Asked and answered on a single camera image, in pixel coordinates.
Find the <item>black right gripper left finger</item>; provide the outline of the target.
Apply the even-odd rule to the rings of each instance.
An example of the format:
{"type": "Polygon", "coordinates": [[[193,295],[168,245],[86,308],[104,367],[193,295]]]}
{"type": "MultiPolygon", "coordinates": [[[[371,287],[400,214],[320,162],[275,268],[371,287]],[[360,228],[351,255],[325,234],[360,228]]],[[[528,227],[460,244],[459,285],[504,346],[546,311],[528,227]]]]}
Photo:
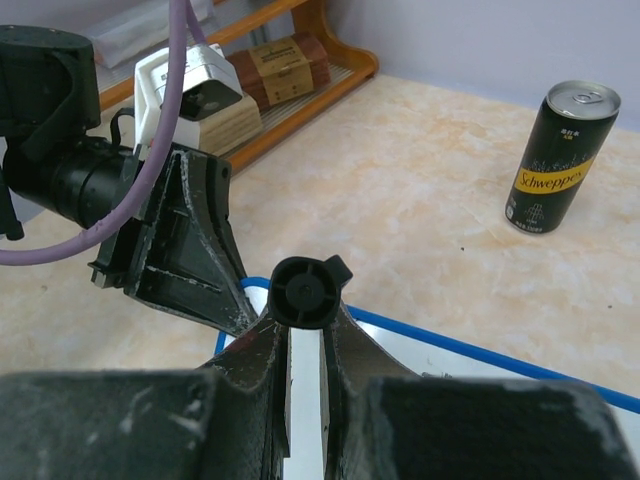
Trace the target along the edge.
{"type": "Polygon", "coordinates": [[[278,479],[288,334],[262,320],[196,369],[1,379],[5,479],[278,479]]]}

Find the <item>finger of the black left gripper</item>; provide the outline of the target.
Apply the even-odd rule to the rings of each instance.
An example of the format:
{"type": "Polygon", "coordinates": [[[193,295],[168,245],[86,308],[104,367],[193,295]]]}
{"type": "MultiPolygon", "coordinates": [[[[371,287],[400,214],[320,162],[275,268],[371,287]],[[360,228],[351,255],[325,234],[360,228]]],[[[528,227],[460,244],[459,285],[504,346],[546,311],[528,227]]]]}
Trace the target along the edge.
{"type": "Polygon", "coordinates": [[[219,313],[214,314],[214,323],[227,333],[243,334],[258,320],[258,314],[241,286],[246,270],[230,224],[226,220],[215,224],[205,219],[199,240],[204,249],[201,264],[205,279],[219,290],[216,300],[219,313]]]}

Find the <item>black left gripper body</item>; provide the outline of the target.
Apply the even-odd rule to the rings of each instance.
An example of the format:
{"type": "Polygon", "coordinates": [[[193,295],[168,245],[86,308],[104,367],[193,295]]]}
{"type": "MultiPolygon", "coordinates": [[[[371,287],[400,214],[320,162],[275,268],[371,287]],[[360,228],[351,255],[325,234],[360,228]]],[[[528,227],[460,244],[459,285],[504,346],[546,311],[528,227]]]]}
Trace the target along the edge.
{"type": "Polygon", "coordinates": [[[90,264],[99,288],[139,300],[193,300],[233,288],[228,161],[173,145],[134,218],[90,264]]]}

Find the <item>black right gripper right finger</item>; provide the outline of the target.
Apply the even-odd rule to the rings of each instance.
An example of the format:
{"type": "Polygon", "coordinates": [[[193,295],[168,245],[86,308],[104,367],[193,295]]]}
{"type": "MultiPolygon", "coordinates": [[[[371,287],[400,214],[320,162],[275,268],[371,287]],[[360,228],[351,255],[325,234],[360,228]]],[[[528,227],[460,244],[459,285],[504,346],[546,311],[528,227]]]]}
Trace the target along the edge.
{"type": "Polygon", "coordinates": [[[611,409],[572,380],[410,371],[346,308],[321,322],[328,479],[635,479],[611,409]]]}

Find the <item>black capped whiteboard marker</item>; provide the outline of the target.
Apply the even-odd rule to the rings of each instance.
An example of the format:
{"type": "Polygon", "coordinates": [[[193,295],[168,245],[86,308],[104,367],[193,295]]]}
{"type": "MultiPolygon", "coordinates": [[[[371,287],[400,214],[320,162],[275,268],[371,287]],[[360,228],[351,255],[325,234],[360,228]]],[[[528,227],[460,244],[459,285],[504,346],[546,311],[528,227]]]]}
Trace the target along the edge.
{"type": "Polygon", "coordinates": [[[335,320],[342,290],[352,278],[353,273],[339,255],[326,260],[288,257],[272,272],[269,314],[286,327],[323,329],[335,320]]]}

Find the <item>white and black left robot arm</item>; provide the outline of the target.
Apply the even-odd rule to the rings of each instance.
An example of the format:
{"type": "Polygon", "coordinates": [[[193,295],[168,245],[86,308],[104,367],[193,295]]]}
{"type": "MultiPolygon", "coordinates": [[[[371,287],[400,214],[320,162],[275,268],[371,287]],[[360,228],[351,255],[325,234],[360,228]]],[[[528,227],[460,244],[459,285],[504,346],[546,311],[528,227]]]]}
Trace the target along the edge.
{"type": "MultiPolygon", "coordinates": [[[[36,26],[1,29],[1,232],[24,231],[19,195],[90,227],[125,196],[142,151],[95,137],[99,96],[90,41],[36,26]]],[[[100,246],[93,283],[157,310],[231,335],[256,319],[240,283],[246,272],[229,223],[231,165],[175,143],[140,209],[100,246]]]]}

